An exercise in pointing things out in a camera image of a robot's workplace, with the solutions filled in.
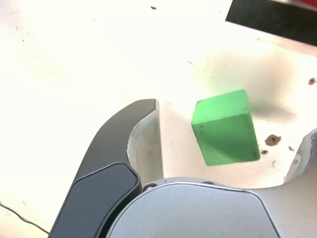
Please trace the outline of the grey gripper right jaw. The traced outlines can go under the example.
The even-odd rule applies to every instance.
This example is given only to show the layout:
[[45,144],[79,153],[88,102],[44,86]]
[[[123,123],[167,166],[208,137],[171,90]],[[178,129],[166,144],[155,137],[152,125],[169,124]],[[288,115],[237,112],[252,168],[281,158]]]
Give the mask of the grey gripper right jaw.
[[317,132],[307,134],[282,185],[238,189],[173,182],[130,202],[109,238],[314,238]]

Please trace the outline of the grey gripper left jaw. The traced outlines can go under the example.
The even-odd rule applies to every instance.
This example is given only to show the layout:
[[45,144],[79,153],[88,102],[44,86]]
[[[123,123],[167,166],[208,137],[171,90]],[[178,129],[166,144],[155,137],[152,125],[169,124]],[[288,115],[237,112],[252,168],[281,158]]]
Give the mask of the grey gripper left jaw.
[[144,185],[163,177],[159,102],[138,100],[95,135],[49,236],[104,238]]

